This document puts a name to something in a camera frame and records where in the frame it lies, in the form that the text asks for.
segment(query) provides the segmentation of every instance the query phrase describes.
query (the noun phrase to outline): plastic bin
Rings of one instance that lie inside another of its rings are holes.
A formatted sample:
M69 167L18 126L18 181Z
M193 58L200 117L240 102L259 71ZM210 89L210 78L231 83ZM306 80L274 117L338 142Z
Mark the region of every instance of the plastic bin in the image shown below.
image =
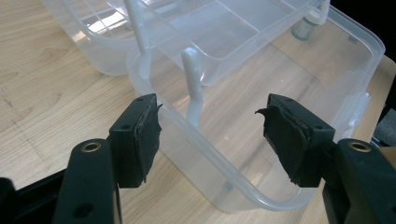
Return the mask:
M122 0L113 6L126 15ZM199 53L203 85L213 85L291 27L321 0L142 1L148 39L182 68L185 48Z
M199 131L185 119L186 76L161 45L149 54L131 51L128 71L139 93L155 92L163 104L161 150L208 200L226 212L278 211L304 206L315 189L290 183L254 112L266 107L269 93L286 95L332 125L334 141L349 137L384 51L375 35L332 8L307 41L289 29L222 81L202 87Z
M42 0L91 64L126 74L126 53L138 53L123 0ZM211 85L283 33L321 0L136 0L152 46L181 67L186 47L200 53L202 82Z

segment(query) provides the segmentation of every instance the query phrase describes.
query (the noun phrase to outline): clear plastic container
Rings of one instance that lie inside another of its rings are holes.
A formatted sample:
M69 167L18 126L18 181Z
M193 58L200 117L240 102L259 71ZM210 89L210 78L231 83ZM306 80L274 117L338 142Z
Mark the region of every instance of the clear plastic container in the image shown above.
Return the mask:
M126 15L122 0L111 0ZM213 85L291 27L321 0L142 1L148 38L182 67L185 48L198 51L201 81Z
M129 1L42 0L97 70L126 74L126 52L139 52L135 38L139 32L132 31L129 21L139 19L145 40L180 67L183 49L198 50L204 85L229 74L322 2L137 0L135 11L141 15L136 17L128 13Z
M185 119L191 97L184 71L161 45L142 55L131 51L128 71L140 94L155 92L163 104L161 150L208 200L226 212L278 211L304 206L315 190L290 183L254 112L266 107L269 93L286 95L332 125L334 141L349 137L384 51L375 35L332 8L308 40L289 28L229 76L202 87L199 131Z

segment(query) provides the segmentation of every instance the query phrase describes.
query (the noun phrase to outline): wood grain surface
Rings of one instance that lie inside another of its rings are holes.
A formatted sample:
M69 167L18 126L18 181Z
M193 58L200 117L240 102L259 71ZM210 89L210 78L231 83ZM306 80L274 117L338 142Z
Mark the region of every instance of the wood grain surface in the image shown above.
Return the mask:
M72 148L106 138L137 96L127 76L97 72L39 0L0 3L0 176L20 189L66 167ZM384 57L354 137L368 141L396 66ZM139 189L121 191L124 223L327 223L320 190L296 211L218 210L161 151Z

